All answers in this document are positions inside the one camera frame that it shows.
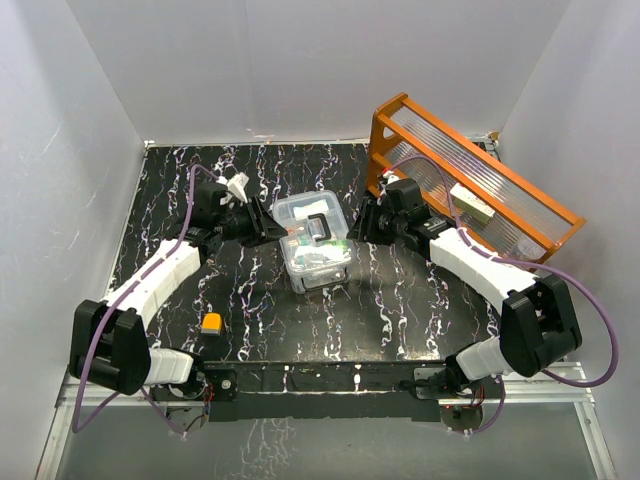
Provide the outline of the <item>small green packet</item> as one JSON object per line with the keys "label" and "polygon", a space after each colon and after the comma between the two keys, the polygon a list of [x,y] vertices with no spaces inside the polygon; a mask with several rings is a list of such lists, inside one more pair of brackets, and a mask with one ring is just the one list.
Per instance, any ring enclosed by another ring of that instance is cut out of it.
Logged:
{"label": "small green packet", "polygon": [[351,242],[348,240],[332,240],[328,243],[329,246],[336,249],[341,249],[343,251],[348,251],[351,249]]}

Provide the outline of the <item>clear plastic box lid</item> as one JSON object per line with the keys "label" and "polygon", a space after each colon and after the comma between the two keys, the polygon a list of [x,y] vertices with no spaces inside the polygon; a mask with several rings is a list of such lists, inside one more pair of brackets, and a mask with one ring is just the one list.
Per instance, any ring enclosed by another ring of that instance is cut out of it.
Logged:
{"label": "clear plastic box lid", "polygon": [[[318,200],[325,200],[329,210],[324,214],[310,216],[297,221],[293,208]],[[345,240],[348,226],[336,194],[332,191],[310,191],[277,200],[272,209],[274,219],[288,231],[288,236],[281,239],[281,246],[295,237],[308,237],[317,244],[330,240]]]}

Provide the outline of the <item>clear plastic storage box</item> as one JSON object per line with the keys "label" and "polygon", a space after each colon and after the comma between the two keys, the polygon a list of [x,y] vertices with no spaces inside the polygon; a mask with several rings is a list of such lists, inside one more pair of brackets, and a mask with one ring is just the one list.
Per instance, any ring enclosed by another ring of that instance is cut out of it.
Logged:
{"label": "clear plastic storage box", "polygon": [[351,240],[333,236],[317,241],[317,235],[310,235],[302,227],[289,228],[288,233],[280,239],[280,246],[295,293],[304,294],[350,280],[355,259]]}

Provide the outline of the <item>white medicine carton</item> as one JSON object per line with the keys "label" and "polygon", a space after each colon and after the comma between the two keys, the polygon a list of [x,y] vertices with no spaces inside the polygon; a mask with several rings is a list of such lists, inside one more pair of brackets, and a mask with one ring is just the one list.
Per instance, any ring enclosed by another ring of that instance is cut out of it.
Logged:
{"label": "white medicine carton", "polygon": [[495,215],[495,210],[460,183],[456,183],[449,193],[453,204],[477,221],[487,224]]}

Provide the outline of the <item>white swab packet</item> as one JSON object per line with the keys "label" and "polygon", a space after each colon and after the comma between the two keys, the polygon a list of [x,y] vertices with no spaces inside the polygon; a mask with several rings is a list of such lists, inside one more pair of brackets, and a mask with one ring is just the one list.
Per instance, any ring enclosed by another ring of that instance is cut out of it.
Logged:
{"label": "white swab packet", "polygon": [[303,206],[296,206],[293,208],[294,218],[297,221],[308,219],[310,216],[317,214],[324,214],[329,210],[328,204],[325,200],[318,200],[308,203]]}

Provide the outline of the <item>clear compartment tray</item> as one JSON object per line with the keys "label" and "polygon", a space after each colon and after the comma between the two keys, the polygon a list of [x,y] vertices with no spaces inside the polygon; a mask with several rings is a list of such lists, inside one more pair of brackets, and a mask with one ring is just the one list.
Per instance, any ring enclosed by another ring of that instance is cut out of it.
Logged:
{"label": "clear compartment tray", "polygon": [[283,255],[294,268],[303,269],[350,262],[352,248],[348,251],[332,248],[328,243],[317,244],[308,237],[295,237],[284,243]]}

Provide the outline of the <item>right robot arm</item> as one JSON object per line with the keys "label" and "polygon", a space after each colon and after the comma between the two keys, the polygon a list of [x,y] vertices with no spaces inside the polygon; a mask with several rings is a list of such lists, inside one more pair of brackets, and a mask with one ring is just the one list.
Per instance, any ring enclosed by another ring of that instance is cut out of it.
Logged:
{"label": "right robot arm", "polygon": [[347,236],[376,245],[400,242],[457,276],[496,310],[498,335],[449,355],[443,371],[429,379],[457,396],[471,395],[492,375],[532,377],[582,344],[562,278],[499,262],[450,219],[433,214],[412,179],[391,182],[379,197],[366,194]]}

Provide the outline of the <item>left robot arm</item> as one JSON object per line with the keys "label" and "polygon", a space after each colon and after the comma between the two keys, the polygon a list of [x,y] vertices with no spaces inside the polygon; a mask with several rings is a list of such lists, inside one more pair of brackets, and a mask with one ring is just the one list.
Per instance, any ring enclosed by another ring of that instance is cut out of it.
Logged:
{"label": "left robot arm", "polygon": [[150,347],[146,330],[169,297],[213,259],[223,243],[237,241],[250,248],[286,235],[261,201],[246,195],[247,182],[239,173],[196,186],[174,235],[116,291],[100,301],[80,303],[68,364],[72,377],[125,395],[153,385],[172,385],[186,399],[204,392],[207,376],[199,357]]}

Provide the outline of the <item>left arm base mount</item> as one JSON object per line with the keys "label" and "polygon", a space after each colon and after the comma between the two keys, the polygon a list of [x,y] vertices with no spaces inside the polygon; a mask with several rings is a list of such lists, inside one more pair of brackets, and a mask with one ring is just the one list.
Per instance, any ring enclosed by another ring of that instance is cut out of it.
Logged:
{"label": "left arm base mount", "polygon": [[238,396],[238,375],[229,366],[206,362],[192,369],[186,383],[154,386],[150,394],[160,402],[232,402]]}

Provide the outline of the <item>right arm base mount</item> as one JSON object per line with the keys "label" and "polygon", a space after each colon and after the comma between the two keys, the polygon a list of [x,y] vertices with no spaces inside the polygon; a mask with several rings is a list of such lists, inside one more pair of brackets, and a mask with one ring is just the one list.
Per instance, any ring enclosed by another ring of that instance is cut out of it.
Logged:
{"label": "right arm base mount", "polygon": [[479,406],[486,400],[500,398],[500,387],[494,378],[460,385],[447,378],[444,367],[414,368],[408,378],[398,382],[396,389],[419,400],[460,400],[463,406]]}

